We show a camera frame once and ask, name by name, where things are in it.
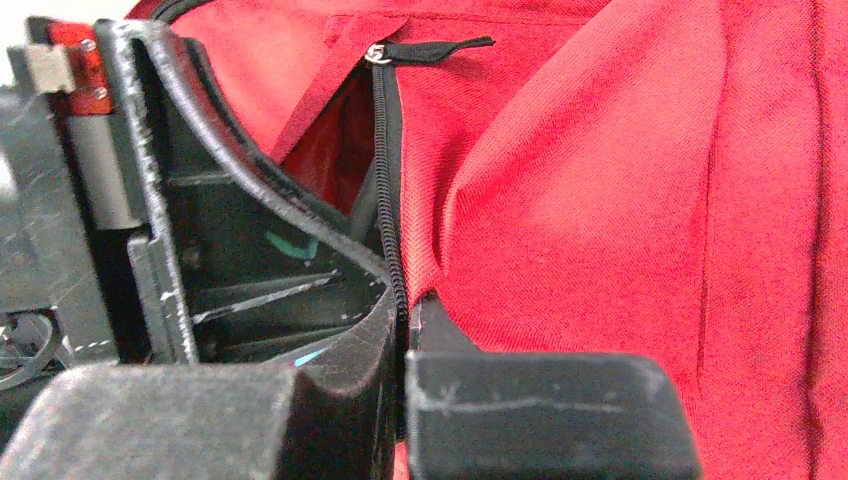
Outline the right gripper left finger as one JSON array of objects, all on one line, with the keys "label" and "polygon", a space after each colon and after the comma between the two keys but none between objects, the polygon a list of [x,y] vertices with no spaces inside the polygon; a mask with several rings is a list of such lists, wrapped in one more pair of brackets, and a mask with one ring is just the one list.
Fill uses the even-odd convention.
[{"label": "right gripper left finger", "polygon": [[388,479],[394,300],[309,363],[87,366],[35,399],[5,479]]}]

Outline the red student backpack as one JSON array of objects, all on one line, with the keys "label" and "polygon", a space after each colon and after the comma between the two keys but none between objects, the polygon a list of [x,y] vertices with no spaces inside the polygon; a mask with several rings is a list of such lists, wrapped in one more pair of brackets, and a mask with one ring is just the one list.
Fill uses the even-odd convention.
[{"label": "red student backpack", "polygon": [[407,297],[479,347],[654,358],[709,479],[847,475],[843,1],[142,1],[350,212],[396,70]]}]

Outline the blue black highlighter marker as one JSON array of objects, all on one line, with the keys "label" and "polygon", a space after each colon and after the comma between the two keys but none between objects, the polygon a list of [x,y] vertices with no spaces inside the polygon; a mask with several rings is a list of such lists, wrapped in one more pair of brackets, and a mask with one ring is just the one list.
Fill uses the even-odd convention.
[{"label": "blue black highlighter marker", "polygon": [[307,354],[305,354],[305,355],[299,356],[298,358],[296,358],[296,359],[292,362],[292,365],[293,365],[294,367],[300,367],[300,366],[303,366],[303,365],[305,365],[305,364],[307,364],[307,363],[311,362],[312,360],[314,360],[316,357],[318,357],[318,356],[319,356],[320,354],[322,354],[324,351],[325,351],[325,348],[322,348],[322,349],[319,349],[319,350],[315,350],[315,351],[309,352],[309,353],[307,353]]}]

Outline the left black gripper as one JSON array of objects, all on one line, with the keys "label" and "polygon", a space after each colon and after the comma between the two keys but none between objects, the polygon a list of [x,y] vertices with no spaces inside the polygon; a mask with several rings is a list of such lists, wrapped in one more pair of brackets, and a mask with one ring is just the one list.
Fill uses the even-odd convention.
[{"label": "left black gripper", "polygon": [[159,21],[25,30],[1,89],[3,392],[151,355],[261,361],[374,309],[381,256],[259,150],[199,41]]}]

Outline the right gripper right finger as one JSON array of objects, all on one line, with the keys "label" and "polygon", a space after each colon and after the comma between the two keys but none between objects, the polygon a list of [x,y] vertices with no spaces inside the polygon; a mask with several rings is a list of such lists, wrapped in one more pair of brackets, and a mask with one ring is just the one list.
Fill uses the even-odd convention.
[{"label": "right gripper right finger", "polygon": [[435,296],[409,313],[414,479],[699,479],[680,395],[653,360],[485,353]]}]

